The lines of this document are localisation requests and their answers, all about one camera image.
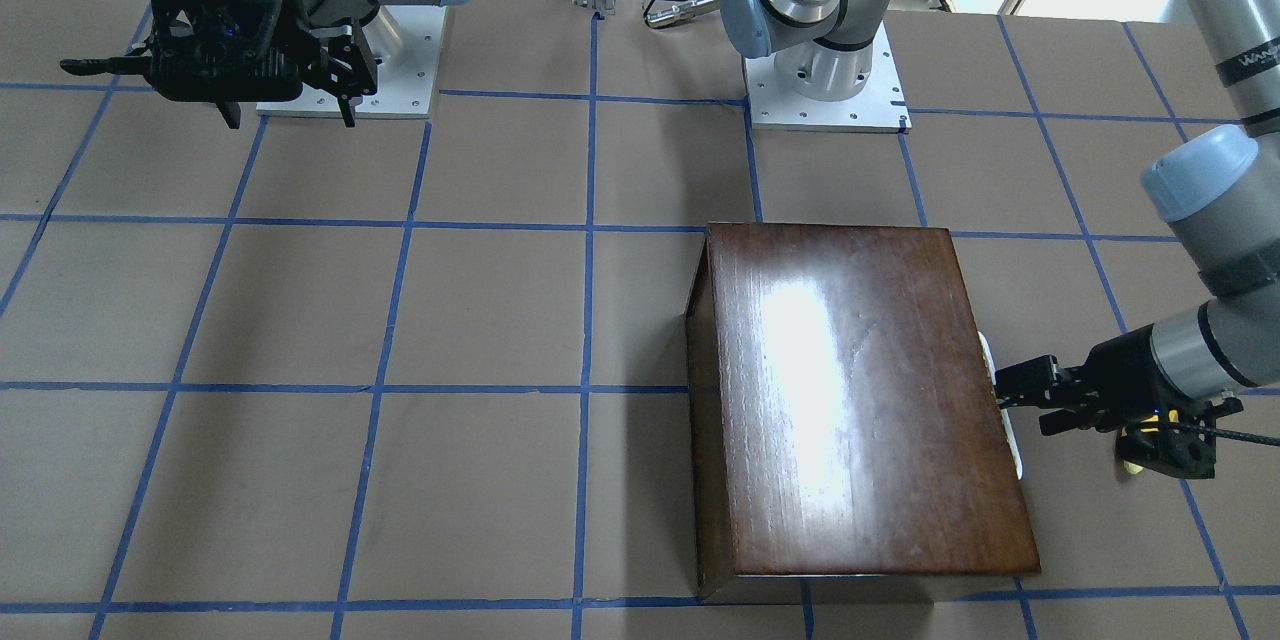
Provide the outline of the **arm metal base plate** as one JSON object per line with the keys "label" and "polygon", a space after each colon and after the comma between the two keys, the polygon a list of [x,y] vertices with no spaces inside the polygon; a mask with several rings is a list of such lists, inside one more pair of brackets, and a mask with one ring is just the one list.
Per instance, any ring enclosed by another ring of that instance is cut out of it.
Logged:
{"label": "arm metal base plate", "polygon": [[913,120],[884,24],[856,51],[801,44],[745,58],[751,122],[767,131],[906,133]]}
{"label": "arm metal base plate", "polygon": [[[376,74],[376,87],[365,84],[347,93],[355,119],[430,119],[447,10],[445,6],[384,5],[364,26],[361,37],[374,60],[370,69]],[[330,42],[330,47],[332,70],[351,70],[353,61],[362,60],[360,47],[351,44]],[[297,99],[257,102],[256,111],[262,116],[342,120],[340,96],[303,84]]]}

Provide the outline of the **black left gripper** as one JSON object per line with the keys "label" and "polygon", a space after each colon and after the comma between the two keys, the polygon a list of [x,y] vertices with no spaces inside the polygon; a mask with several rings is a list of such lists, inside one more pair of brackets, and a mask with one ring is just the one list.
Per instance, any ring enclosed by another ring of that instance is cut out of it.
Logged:
{"label": "black left gripper", "polygon": [[995,375],[995,396],[1001,410],[1032,407],[1053,410],[1038,420],[1039,434],[1050,438],[1073,430],[1110,433],[1148,422],[1215,426],[1220,419],[1244,410],[1235,397],[1193,399],[1162,371],[1152,347],[1151,326],[1105,340],[1083,367],[1060,365],[1056,356],[1027,358]]}

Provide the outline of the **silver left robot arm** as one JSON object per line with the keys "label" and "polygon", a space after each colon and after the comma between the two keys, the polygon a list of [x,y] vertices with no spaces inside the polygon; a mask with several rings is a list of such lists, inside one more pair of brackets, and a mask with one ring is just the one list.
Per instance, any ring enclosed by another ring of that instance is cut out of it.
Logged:
{"label": "silver left robot arm", "polygon": [[1004,408],[1036,407],[1044,434],[1231,415],[1239,390],[1277,381],[1279,0],[1187,0],[1238,120],[1152,163],[1140,183],[1210,300],[1103,340],[1082,366],[1042,356],[1001,369]]}

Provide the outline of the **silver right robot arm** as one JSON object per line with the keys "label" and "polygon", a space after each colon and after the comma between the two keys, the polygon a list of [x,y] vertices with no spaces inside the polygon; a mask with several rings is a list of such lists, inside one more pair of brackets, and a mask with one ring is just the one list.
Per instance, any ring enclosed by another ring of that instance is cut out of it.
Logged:
{"label": "silver right robot arm", "polygon": [[[430,6],[468,0],[150,0],[146,37],[116,58],[64,58],[70,76],[138,76],[160,97],[210,104],[229,128],[243,102],[261,113],[315,113],[355,125],[356,110],[424,115],[436,56],[408,29]],[[891,0],[690,0],[648,15],[649,28],[719,12],[740,56],[765,58],[792,93],[858,96]]]}

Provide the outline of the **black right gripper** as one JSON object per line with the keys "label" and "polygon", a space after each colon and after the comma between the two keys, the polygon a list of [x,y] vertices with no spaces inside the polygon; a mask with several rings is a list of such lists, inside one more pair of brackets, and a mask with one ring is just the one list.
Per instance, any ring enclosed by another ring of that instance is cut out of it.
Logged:
{"label": "black right gripper", "polygon": [[378,61],[357,20],[303,31],[300,65],[285,52],[298,0],[151,0],[147,49],[115,58],[61,58],[77,78],[141,76],[161,97],[215,108],[239,129],[239,102],[297,99],[303,84],[335,99],[346,128],[378,92]]}

